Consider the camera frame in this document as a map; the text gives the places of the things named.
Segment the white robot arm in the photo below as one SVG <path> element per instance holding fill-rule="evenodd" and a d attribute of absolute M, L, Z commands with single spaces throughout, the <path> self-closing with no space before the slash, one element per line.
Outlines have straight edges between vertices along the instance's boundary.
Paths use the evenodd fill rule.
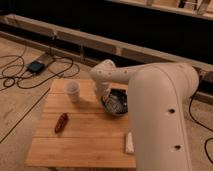
<path fill-rule="evenodd" d="M 101 96 L 110 83 L 126 84 L 130 129 L 137 171 L 193 171 L 183 101 L 199 84 L 186 63 L 117 67 L 105 60 L 90 71 Z"/>

